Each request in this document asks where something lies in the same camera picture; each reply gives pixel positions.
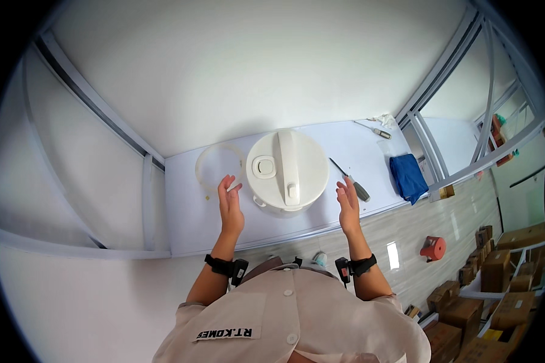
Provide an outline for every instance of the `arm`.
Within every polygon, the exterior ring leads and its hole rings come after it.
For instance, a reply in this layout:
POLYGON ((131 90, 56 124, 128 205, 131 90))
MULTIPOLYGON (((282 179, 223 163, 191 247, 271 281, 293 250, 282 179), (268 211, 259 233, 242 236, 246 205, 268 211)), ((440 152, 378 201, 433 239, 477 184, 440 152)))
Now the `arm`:
MULTIPOLYGON (((210 253, 212 257, 225 261, 233 260, 236 241, 242 229, 244 229, 244 215, 240 211, 238 203, 238 191, 242 188, 242 184, 236 185, 227 192, 234 179, 234 175, 226 175, 218 185, 222 232, 220 232, 220 236, 210 253)), ((227 286, 228 277, 212 272, 212 268, 205 264, 196 282, 194 282, 186 302, 199 302, 204 306, 208 306, 226 294, 227 286)))
MULTIPOLYGON (((344 180, 345 185, 337 182, 336 192, 337 201, 341 205, 339 223, 349 243, 349 258, 354 261, 370 258, 371 250, 365 241, 362 226, 359 224, 357 193, 351 180, 347 177, 344 180)), ((377 264, 370 267, 370 271, 359 277, 354 275, 353 284, 356 296, 363 301, 392 294, 392 289, 377 264)))

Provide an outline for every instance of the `rice cooker handle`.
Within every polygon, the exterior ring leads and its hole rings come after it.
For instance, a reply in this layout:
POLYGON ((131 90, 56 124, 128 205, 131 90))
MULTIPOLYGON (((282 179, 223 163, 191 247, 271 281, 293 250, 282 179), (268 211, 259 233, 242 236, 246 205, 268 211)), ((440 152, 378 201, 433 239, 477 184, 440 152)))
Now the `rice cooker handle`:
POLYGON ((297 152, 291 131, 279 131, 278 143, 281 147, 285 204, 298 206, 300 203, 299 171, 297 169, 297 152))
POLYGON ((261 200, 260 203, 259 203, 259 200, 260 200, 260 199, 256 198, 256 195, 253 195, 253 196, 252 196, 252 201, 254 201, 254 202, 256 203, 257 206, 263 207, 263 208, 267 206, 267 203, 263 202, 262 200, 261 200))

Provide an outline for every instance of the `black wrist band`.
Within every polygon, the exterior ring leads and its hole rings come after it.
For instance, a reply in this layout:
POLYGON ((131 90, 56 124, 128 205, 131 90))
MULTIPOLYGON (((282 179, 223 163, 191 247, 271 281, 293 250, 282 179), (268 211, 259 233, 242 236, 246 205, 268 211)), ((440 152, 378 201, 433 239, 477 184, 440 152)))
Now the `black wrist band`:
POLYGON ((361 276, 363 273, 366 273, 368 271, 370 271, 370 268, 377 264, 377 260, 375 259, 375 254, 371 254, 371 257, 370 258, 364 258, 362 260, 357 260, 357 261, 349 261, 349 263, 351 264, 351 274, 353 275, 355 273, 355 275, 357 277, 361 276))
POLYGON ((204 258, 204 262, 211 266, 212 272, 224 275, 227 278, 232 278, 232 285, 238 286, 244 277, 246 269, 248 268, 248 261, 241 258, 236 261, 224 261, 220 258, 214 258, 209 254, 204 258))
POLYGON ((208 266, 212 267, 212 272, 219 273, 220 275, 227 276, 228 278, 233 276, 234 262, 232 261, 224 261, 220 258, 214 258, 207 254, 204 258, 204 262, 207 263, 208 266))

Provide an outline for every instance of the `wrist-mounted device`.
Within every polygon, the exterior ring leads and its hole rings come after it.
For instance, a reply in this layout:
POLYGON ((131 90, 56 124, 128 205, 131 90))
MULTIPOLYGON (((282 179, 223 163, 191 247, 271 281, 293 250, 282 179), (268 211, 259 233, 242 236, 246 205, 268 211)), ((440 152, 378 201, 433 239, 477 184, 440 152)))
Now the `wrist-mounted device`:
POLYGON ((232 281, 230 282, 232 286, 240 285, 240 282, 244 277, 244 273, 248 268, 248 261, 241 258, 237 259, 236 261, 224 261, 220 258, 214 258, 207 254, 204 258, 204 262, 207 263, 208 266, 211 266, 212 272, 224 275, 229 279, 232 278, 232 281))
POLYGON ((335 260, 335 267, 337 267, 337 272, 339 272, 339 277, 343 281, 343 285, 347 287, 347 284, 351 282, 349 276, 355 274, 359 277, 363 273, 370 271, 370 267, 377 264, 377 262, 375 254, 371 254, 370 258, 357 261, 349 261, 347 258, 341 257, 335 260))

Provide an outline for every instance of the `right hand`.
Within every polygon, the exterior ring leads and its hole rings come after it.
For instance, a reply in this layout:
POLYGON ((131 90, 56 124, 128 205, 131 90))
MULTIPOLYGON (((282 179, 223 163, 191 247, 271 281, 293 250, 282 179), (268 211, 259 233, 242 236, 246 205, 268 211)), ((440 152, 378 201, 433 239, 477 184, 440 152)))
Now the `right hand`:
POLYGON ((220 217, 222 218, 222 233, 237 239, 244 229, 244 214, 240 211, 238 191, 242 188, 239 183, 228 191, 236 177, 226 175, 218 185, 218 199, 220 200, 220 217))
POLYGON ((341 213, 339 214, 339 223, 343 233, 349 236, 362 232, 362 226, 359 224, 359 201, 357 193, 351 180, 344 177, 345 185, 337 182, 337 201, 341 205, 341 213))

